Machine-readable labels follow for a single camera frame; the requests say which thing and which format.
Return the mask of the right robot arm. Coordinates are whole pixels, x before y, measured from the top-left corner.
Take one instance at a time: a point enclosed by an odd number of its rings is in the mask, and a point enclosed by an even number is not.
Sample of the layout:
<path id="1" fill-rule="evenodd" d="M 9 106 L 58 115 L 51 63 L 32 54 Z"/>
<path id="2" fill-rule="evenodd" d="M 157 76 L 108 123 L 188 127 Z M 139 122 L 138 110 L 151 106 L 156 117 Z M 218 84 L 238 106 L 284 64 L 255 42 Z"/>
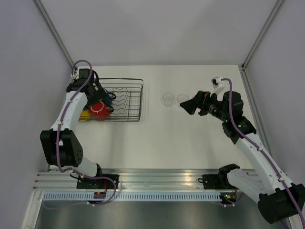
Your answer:
<path id="1" fill-rule="evenodd" d="M 294 184 L 276 165 L 255 127 L 243 115 L 243 106 L 238 92 L 226 92 L 219 101 L 217 94 L 198 91 L 192 99 L 180 103 L 190 115 L 199 109 L 200 116 L 210 114 L 222 121 L 225 135 L 247 157 L 259 180 L 251 178 L 238 165 L 230 164 L 219 169 L 217 182 L 222 188 L 240 189 L 257 204 L 263 218 L 273 224 L 302 211 L 305 187 Z"/>

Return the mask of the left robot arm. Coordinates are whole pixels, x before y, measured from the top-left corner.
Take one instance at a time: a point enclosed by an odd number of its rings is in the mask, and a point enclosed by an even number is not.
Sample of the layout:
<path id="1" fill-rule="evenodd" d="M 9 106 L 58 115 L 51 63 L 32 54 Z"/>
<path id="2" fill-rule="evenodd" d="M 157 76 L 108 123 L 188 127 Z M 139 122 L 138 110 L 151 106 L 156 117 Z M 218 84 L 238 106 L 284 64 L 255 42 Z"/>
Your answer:
<path id="1" fill-rule="evenodd" d="M 66 88 L 64 105 L 55 123 L 40 134 L 46 162 L 62 173 L 71 171 L 79 175 L 94 189 L 104 184 L 101 166 L 84 155 L 75 129 L 81 113 L 103 100 L 107 94 L 98 82 L 93 69 L 79 69 L 78 78 Z"/>

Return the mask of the red mug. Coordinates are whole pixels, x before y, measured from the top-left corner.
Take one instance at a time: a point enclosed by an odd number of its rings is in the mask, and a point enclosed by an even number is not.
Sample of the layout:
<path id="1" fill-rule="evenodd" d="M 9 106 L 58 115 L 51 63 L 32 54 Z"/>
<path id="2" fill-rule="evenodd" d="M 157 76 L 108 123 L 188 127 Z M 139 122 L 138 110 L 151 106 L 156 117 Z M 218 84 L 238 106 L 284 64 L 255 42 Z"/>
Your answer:
<path id="1" fill-rule="evenodd" d="M 104 102 L 100 101 L 90 107 L 90 113 L 96 121 L 105 121 L 109 118 L 110 114 L 114 111 L 112 106 L 107 106 Z"/>

